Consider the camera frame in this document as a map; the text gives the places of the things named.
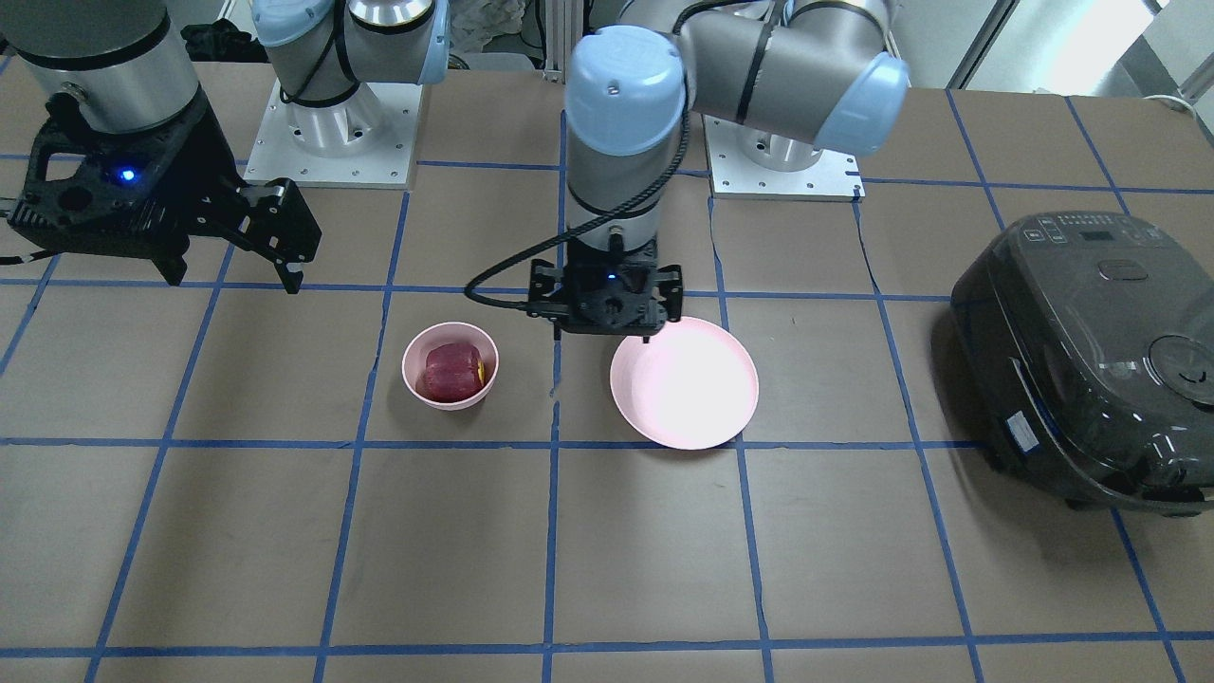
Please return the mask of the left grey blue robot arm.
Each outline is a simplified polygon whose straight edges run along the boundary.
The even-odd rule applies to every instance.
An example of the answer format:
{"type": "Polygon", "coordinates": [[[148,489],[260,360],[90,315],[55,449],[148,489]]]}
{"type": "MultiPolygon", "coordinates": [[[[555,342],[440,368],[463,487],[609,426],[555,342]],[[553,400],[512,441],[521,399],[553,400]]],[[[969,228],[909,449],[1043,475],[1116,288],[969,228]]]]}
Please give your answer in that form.
{"type": "Polygon", "coordinates": [[[662,197],[692,118],[879,150],[910,90],[886,46],[885,1],[785,1],[773,18],[728,1],[629,1],[577,44],[565,75],[563,264],[531,250],[524,312],[563,332],[651,336],[683,311],[659,256],[662,197]]]}

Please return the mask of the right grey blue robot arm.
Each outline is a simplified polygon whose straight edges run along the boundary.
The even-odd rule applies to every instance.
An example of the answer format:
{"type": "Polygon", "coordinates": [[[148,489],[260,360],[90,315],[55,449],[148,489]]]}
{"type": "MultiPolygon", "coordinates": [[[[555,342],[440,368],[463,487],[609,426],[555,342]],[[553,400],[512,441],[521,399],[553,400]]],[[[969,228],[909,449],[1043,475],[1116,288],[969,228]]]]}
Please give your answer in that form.
{"type": "Polygon", "coordinates": [[[256,252],[296,294],[322,230],[299,181],[318,164],[399,153],[405,109],[382,86],[442,82],[447,1],[255,1],[257,42],[278,81],[270,99],[301,165],[262,182],[238,173],[188,42],[161,1],[5,1],[2,40],[45,93],[25,183],[2,199],[33,251],[148,261],[181,284],[194,237],[256,252]]]}

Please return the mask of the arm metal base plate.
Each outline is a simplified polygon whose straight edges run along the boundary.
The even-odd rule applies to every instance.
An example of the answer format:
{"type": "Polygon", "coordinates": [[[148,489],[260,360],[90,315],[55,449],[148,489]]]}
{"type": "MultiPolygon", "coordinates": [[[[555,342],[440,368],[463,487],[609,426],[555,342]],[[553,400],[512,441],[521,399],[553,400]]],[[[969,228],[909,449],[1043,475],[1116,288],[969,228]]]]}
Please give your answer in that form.
{"type": "Polygon", "coordinates": [[[244,178],[256,184],[291,178],[307,189],[407,190],[424,93],[416,82],[362,82],[351,99],[310,108],[287,104],[273,87],[244,178]]]}
{"type": "Polygon", "coordinates": [[[703,116],[711,193],[751,200],[855,203],[866,195],[855,156],[703,116]]]}

